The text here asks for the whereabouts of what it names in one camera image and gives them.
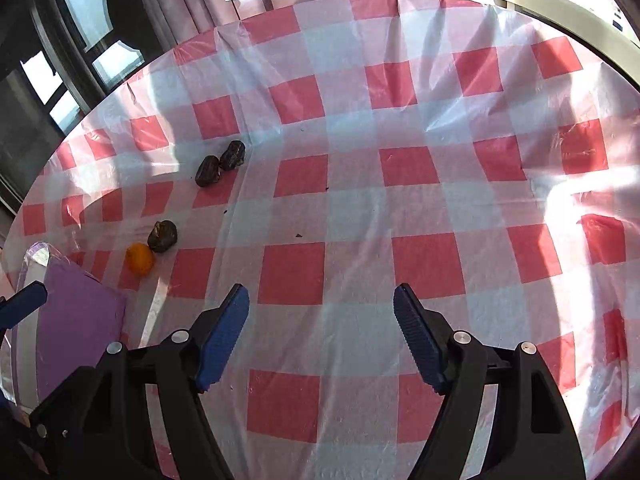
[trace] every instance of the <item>purple cardboard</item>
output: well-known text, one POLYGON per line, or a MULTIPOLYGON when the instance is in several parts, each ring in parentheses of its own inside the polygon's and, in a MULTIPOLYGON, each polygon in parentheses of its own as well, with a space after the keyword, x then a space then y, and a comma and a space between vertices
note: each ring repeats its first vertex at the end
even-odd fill
POLYGON ((40 308, 36 381, 42 402, 81 365, 95 366, 107 345, 120 339, 126 300, 76 264, 51 256, 40 308))

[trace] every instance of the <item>blue gripper pad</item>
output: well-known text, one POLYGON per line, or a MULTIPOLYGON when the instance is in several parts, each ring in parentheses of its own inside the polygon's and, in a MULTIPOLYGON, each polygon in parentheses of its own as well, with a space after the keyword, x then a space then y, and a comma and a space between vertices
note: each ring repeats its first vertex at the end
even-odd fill
POLYGON ((217 383, 225 370, 231 352, 249 315, 249 292, 240 286, 229 299, 225 311, 200 349, 200 368, 196 375, 196 387, 204 392, 217 383))
POLYGON ((47 289, 33 282, 0 303, 0 330, 10 329, 47 301, 47 289))
POLYGON ((397 286, 394 292, 394 314, 400 330, 422 380, 433 386, 436 393, 443 394, 447 385, 443 374, 444 356, 418 309, 423 310, 423 307, 411 288, 406 284, 397 286))

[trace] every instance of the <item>red and white checkered tablecloth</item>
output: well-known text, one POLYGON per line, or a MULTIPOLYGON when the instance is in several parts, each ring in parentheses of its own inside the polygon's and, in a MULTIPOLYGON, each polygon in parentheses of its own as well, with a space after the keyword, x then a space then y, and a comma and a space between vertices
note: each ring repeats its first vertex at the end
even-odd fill
POLYGON ((203 400, 237 479, 406 478, 440 399, 394 319, 401 282, 485 344, 538 345, 593 477, 640 413, 639 107, 510 10, 305 2, 201 34, 107 97, 34 183, 2 265, 15 280, 40 240, 73 256, 126 292, 130 347, 243 283, 250 317, 203 400), (237 138, 245 165, 198 188, 237 138), (136 279, 125 248, 159 219, 178 245, 136 279))

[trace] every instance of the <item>orange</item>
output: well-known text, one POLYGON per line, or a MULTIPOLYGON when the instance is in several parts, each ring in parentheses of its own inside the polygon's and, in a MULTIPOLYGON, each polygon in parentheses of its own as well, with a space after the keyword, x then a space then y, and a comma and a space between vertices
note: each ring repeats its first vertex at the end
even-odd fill
POLYGON ((135 242, 129 246, 124 257, 127 267, 137 276, 146 276, 154 266, 155 258, 149 246, 135 242))

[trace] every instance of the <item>metal screw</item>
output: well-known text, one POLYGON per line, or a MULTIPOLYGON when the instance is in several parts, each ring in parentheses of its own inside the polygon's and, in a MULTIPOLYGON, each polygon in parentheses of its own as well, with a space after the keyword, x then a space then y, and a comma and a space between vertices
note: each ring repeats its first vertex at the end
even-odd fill
POLYGON ((526 343, 522 343, 520 345, 520 348, 522 348, 522 351, 525 354, 531 354, 531 355, 535 354, 536 351, 538 350, 533 343, 530 343, 528 341, 526 343))
POLYGON ((460 343, 461 345, 468 345, 471 343, 471 336, 462 330, 456 332, 453 335, 453 339, 456 343, 460 343))
POLYGON ((177 330, 171 334, 171 341, 174 343, 184 343, 189 338, 189 332, 186 330, 177 330))
POLYGON ((120 341, 114 341, 107 346, 107 354, 117 354, 122 350, 122 343, 120 341))

